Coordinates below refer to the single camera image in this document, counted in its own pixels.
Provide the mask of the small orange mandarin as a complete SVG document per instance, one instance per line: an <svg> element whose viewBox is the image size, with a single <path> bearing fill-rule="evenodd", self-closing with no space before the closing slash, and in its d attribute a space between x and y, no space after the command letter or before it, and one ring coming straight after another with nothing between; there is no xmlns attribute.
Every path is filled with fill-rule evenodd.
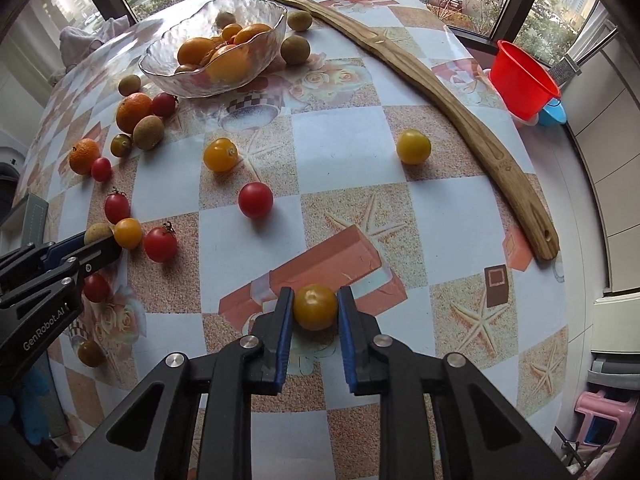
<svg viewBox="0 0 640 480"><path fill-rule="evenodd" d="M75 174L85 176L91 174L93 163L101 157L99 143L93 139L81 139L74 144L68 155L70 170Z"/></svg>

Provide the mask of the large orange mandarin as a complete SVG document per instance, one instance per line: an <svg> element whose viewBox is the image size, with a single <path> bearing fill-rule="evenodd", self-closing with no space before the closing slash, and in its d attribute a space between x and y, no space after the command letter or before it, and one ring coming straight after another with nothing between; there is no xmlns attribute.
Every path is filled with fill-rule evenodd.
<svg viewBox="0 0 640 480"><path fill-rule="evenodd" d="M116 110L115 122L124 133L133 133L141 119L151 114L152 99L143 92L126 96Z"/></svg>

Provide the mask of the yellow tomato centre left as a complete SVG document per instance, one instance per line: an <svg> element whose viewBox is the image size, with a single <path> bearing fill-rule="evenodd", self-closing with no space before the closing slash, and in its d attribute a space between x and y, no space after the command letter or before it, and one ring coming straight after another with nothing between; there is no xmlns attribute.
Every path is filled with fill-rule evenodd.
<svg viewBox="0 0 640 480"><path fill-rule="evenodd" d="M235 144L228 138L218 138L207 145L203 153L205 166L217 174L231 170L239 160Z"/></svg>

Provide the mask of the longan right of bowl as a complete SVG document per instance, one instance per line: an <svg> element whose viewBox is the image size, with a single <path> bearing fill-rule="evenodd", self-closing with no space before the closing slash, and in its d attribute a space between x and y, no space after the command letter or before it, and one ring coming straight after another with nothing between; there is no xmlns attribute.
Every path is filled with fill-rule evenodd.
<svg viewBox="0 0 640 480"><path fill-rule="evenodd" d="M288 36L282 41L280 55L289 66L302 65L307 62L311 48L308 40L302 36Z"/></svg>

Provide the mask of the red tomato stem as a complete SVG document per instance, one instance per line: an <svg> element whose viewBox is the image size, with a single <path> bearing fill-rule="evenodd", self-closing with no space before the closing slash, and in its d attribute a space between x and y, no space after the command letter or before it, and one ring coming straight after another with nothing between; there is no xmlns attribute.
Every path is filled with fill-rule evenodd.
<svg viewBox="0 0 640 480"><path fill-rule="evenodd" d="M104 214L108 222L117 224L130 217L130 203L125 193L113 188L104 200Z"/></svg>

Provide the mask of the dark yellow tomato low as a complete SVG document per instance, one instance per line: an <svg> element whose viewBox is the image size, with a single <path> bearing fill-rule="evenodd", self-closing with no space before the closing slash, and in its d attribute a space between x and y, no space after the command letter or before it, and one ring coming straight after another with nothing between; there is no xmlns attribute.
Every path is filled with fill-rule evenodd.
<svg viewBox="0 0 640 480"><path fill-rule="evenodd" d="M105 362L105 354L94 340L85 340L77 348L78 360L85 366L96 368Z"/></svg>

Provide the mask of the pink plastic stool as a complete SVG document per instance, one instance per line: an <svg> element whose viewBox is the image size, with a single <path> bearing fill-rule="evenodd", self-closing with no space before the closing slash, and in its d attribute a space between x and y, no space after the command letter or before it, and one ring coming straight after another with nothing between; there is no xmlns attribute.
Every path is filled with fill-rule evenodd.
<svg viewBox="0 0 640 480"><path fill-rule="evenodd" d="M623 391L585 391L574 411L582 416L577 441L597 448L620 443L628 429L638 404L638 396Z"/></svg>

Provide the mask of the red tomato near small mandarin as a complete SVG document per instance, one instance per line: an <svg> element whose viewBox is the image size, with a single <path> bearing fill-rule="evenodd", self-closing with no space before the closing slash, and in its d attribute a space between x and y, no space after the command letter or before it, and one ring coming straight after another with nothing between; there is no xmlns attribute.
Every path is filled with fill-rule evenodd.
<svg viewBox="0 0 640 480"><path fill-rule="evenodd" d="M91 177L96 182L104 183L112 177L112 164L106 157L96 159L91 166Z"/></svg>

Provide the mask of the red tomato beside mandarin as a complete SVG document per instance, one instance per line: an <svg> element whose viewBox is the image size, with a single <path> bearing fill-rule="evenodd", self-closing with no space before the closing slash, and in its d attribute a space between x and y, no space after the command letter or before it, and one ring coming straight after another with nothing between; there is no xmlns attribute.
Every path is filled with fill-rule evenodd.
<svg viewBox="0 0 640 480"><path fill-rule="evenodd" d="M177 98L169 93L162 92L154 96L150 105L150 113L160 118L168 118L175 113Z"/></svg>

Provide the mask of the clear glass fruit bowl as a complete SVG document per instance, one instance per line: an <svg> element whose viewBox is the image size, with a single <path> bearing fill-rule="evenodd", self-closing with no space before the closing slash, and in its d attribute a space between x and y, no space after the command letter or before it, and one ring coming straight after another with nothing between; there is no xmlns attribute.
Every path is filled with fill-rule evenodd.
<svg viewBox="0 0 640 480"><path fill-rule="evenodd" d="M208 98L260 75L280 54L288 11L269 0L212 0L164 32L139 62L163 92Z"/></svg>

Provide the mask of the red cherry tomato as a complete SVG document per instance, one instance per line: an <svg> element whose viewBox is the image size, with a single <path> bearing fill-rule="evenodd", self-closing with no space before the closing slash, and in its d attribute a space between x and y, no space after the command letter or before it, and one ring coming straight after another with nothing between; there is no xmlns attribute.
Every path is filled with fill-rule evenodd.
<svg viewBox="0 0 640 480"><path fill-rule="evenodd" d="M251 219L265 218L273 206L273 194L268 185L250 182L241 188L238 205L242 214Z"/></svg>

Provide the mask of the brown longan near mandarin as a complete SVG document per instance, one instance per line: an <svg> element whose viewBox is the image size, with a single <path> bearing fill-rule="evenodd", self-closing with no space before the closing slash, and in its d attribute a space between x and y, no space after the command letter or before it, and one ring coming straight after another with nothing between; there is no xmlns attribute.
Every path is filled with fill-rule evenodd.
<svg viewBox="0 0 640 480"><path fill-rule="evenodd" d="M151 151L163 140L164 132L164 123L158 116L146 116L134 127L132 142L142 151Z"/></svg>

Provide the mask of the red tomato with stem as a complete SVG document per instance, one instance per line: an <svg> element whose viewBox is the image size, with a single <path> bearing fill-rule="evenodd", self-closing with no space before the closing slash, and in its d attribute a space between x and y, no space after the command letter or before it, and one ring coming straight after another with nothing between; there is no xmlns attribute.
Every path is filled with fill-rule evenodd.
<svg viewBox="0 0 640 480"><path fill-rule="evenodd" d="M143 249L154 262L165 263L174 258L178 250L178 242L172 224L164 222L146 234Z"/></svg>

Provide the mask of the yellow tomato right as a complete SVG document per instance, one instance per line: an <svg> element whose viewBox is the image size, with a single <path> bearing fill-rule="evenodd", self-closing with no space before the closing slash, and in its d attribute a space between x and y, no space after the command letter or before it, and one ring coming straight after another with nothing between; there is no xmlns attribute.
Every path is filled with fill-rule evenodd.
<svg viewBox="0 0 640 480"><path fill-rule="evenodd" d="M407 129L398 136L396 153L405 165L422 165L430 157L431 152L430 139L419 130Z"/></svg>

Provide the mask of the blue plastic scoop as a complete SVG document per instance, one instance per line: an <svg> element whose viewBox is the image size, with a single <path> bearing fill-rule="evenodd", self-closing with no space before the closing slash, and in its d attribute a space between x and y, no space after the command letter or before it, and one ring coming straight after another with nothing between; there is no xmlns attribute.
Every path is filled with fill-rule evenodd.
<svg viewBox="0 0 640 480"><path fill-rule="evenodd" d="M544 127L565 125L566 111L559 99L551 99L538 113L538 124Z"/></svg>

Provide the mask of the oranges in bowl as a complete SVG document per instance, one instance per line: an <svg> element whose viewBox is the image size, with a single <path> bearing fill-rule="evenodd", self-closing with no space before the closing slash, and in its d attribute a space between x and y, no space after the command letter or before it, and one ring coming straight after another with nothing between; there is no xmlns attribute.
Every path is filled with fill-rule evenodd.
<svg viewBox="0 0 640 480"><path fill-rule="evenodd" d="M174 73L204 70L215 84L237 84L255 70L256 62L247 44L257 36L271 32L272 27L265 23L242 25L227 11L218 13L215 23L218 35L193 37L180 46Z"/></svg>

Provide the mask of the red plastic bucket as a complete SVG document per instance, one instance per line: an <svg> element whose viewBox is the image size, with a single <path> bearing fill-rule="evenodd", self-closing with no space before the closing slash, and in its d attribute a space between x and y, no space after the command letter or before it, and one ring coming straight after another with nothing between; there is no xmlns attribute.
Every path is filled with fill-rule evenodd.
<svg viewBox="0 0 640 480"><path fill-rule="evenodd" d="M498 53L489 80L510 112L526 122L561 91L554 79L532 56L506 40L497 42Z"/></svg>

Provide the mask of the white cloth on chair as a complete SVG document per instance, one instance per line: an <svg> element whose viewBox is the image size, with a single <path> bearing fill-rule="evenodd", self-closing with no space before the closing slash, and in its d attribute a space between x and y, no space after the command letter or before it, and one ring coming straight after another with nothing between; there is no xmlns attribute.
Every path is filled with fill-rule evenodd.
<svg viewBox="0 0 640 480"><path fill-rule="evenodd" d="M60 55L66 73L102 47L104 44L123 34L130 27L127 15L120 18L108 18L96 32L66 26L60 32Z"/></svg>

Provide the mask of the orange yellow cherry tomato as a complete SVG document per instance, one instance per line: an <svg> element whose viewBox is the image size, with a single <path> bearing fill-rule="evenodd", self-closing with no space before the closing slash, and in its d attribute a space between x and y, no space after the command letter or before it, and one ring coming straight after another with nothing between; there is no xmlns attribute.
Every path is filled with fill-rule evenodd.
<svg viewBox="0 0 640 480"><path fill-rule="evenodd" d="M143 231L135 218L125 218L114 225L113 234L120 247L133 250L142 241Z"/></svg>

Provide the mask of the longan behind bowl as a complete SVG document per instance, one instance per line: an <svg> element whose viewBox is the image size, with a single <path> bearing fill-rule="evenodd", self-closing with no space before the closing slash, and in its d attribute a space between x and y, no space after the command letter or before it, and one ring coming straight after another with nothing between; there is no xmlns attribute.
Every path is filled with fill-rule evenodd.
<svg viewBox="0 0 640 480"><path fill-rule="evenodd" d="M288 14L288 27L293 32L306 32L311 25L312 16L307 11L292 11Z"/></svg>

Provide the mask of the red tomato low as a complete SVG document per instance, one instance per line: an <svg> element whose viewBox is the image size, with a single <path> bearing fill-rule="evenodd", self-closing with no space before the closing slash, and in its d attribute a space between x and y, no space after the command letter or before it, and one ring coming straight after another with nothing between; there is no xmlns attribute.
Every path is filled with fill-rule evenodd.
<svg viewBox="0 0 640 480"><path fill-rule="evenodd" d="M110 298L111 285L102 274L91 274L85 278L82 293L89 301L99 304Z"/></svg>

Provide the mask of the long wooden stick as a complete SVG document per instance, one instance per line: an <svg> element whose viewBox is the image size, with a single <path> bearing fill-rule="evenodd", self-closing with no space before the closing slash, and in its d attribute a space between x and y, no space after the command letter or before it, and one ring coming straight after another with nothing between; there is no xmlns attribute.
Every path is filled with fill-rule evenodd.
<svg viewBox="0 0 640 480"><path fill-rule="evenodd" d="M558 255L559 237L550 214L520 165L495 133L470 112L426 65L392 40L314 0L274 1L304 10L324 21L361 49L374 55L429 99L456 127L480 166L495 182L518 220L536 259L551 261Z"/></svg>

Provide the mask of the greenish yellow tomato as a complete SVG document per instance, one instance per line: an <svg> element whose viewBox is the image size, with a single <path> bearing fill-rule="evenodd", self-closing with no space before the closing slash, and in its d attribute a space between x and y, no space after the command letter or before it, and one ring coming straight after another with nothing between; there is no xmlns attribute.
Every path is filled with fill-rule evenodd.
<svg viewBox="0 0 640 480"><path fill-rule="evenodd" d="M111 140L110 151L118 158L128 157L132 151L131 136L126 133L119 133Z"/></svg>

